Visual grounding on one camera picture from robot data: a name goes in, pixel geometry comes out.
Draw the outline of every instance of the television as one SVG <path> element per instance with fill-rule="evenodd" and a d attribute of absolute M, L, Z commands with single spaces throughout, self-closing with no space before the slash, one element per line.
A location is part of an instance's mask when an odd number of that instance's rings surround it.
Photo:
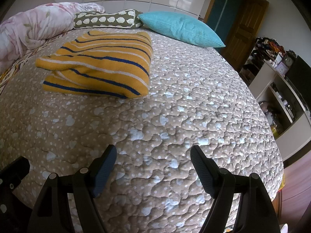
<path fill-rule="evenodd" d="M 286 79 L 302 96 L 308 109 L 311 108 L 311 67 L 297 56 L 292 67 L 286 73 Z"/>

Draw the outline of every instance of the pillow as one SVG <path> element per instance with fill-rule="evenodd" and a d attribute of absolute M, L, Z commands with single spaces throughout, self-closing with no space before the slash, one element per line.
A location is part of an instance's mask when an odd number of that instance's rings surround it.
<path fill-rule="evenodd" d="M 153 11 L 140 14 L 139 19 L 151 30 L 188 44 L 202 47 L 225 47 L 211 28 L 188 15 Z"/>
<path fill-rule="evenodd" d="M 137 98 L 148 94 L 152 54 L 146 32 L 90 31 L 38 58 L 36 66 L 52 72 L 42 85 L 47 91 Z"/>
<path fill-rule="evenodd" d="M 142 12 L 137 10 L 123 10 L 114 14 L 99 13 L 97 11 L 80 12 L 75 14 L 74 29 L 92 27 L 115 27 L 136 29 L 143 24 L 137 17 Z"/>

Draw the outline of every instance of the ribbed rubber pad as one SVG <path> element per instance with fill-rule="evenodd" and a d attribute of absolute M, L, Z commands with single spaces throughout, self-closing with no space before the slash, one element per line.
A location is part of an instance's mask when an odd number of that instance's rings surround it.
<path fill-rule="evenodd" d="M 216 198 L 220 188 L 217 185 L 219 167 L 214 160 L 207 158 L 197 145 L 191 148 L 190 158 L 205 192 L 210 194 L 212 198 Z"/>
<path fill-rule="evenodd" d="M 109 152 L 106 153 L 105 151 L 100 158 L 95 159 L 102 160 L 102 165 L 99 166 L 99 170 L 94 176 L 94 188 L 91 189 L 94 198 L 102 193 L 117 159 L 117 149 L 115 146 L 109 145 L 106 150 L 109 150 Z"/>

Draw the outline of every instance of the yellow striped sweater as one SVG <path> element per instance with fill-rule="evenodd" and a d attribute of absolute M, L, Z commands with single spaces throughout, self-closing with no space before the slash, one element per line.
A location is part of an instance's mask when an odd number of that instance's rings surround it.
<path fill-rule="evenodd" d="M 36 66 L 52 71 L 43 82 L 47 91 L 135 98 L 148 93 L 152 53 L 145 32 L 90 31 L 38 58 Z"/>

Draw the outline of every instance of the beige quilt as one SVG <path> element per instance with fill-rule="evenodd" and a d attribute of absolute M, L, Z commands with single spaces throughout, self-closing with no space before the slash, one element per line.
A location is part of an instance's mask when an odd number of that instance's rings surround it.
<path fill-rule="evenodd" d="M 32 207 L 50 173 L 73 174 L 89 166 L 108 144 L 117 161 L 95 199 L 108 232 L 198 232 L 213 200 L 190 161 L 198 144 L 234 174 L 258 173 L 271 198 L 283 163 L 269 124 L 239 75 L 213 49 L 200 48 L 144 28 L 154 55 L 149 94 L 121 100 L 42 90 L 49 73 L 35 59 L 54 53 L 88 29 L 74 30 L 25 57 L 0 95 L 0 162 L 29 159 L 30 174 L 15 190 Z M 82 231 L 73 195 L 75 230 Z M 234 196 L 227 226 L 237 214 Z"/>

